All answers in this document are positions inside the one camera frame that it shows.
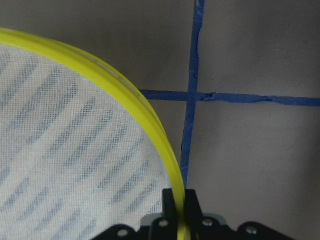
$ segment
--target striped fabric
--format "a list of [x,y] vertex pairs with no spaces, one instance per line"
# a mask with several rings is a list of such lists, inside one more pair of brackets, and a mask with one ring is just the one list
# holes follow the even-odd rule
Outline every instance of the striped fabric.
[[170,187],[140,125],[90,80],[0,44],[0,240],[139,228]]

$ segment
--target gray floor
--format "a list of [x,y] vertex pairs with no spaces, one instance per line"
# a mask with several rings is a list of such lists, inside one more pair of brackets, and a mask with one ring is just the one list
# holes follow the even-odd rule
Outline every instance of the gray floor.
[[[193,1],[4,0],[0,26],[60,40],[140,89],[186,91]],[[207,0],[200,92],[320,98],[320,2]],[[184,102],[151,101],[177,158]],[[188,187],[232,228],[320,238],[320,107],[198,102]]]

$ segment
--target metal bolt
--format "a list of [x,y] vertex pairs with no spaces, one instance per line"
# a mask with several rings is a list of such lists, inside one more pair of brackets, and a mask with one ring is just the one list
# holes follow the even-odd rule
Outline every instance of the metal bolt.
[[254,227],[254,226],[247,226],[245,228],[245,231],[248,233],[248,234],[257,234],[257,229]]
[[211,227],[214,224],[211,218],[205,218],[202,220],[202,224],[207,227]]
[[128,230],[127,229],[120,229],[117,232],[118,237],[122,238],[128,235]]
[[165,220],[165,219],[162,219],[162,220],[159,221],[158,224],[159,224],[160,227],[166,227],[166,226],[168,226],[169,222],[167,220]]

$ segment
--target screw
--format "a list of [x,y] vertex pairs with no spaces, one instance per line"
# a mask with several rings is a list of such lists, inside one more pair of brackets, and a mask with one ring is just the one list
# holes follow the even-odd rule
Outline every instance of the screw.
[[127,229],[120,229],[117,232],[117,235],[118,235],[118,237],[123,238],[128,235],[128,230]]
[[202,224],[206,227],[211,227],[214,224],[211,218],[205,218],[202,220]]
[[254,226],[247,226],[245,228],[245,231],[248,233],[248,234],[257,234],[257,229],[254,227]]
[[165,219],[162,219],[162,220],[159,221],[158,224],[159,224],[160,227],[166,227],[166,226],[168,226],[169,222],[167,220],[165,220]]

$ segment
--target yellow rim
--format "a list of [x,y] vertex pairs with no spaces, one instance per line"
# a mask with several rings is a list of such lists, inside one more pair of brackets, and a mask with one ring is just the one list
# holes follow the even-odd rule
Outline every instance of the yellow rim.
[[65,43],[0,28],[0,44],[41,55],[72,69],[105,90],[133,116],[152,141],[168,173],[180,220],[178,238],[182,240],[185,190],[181,173],[164,128],[142,93],[101,59]]

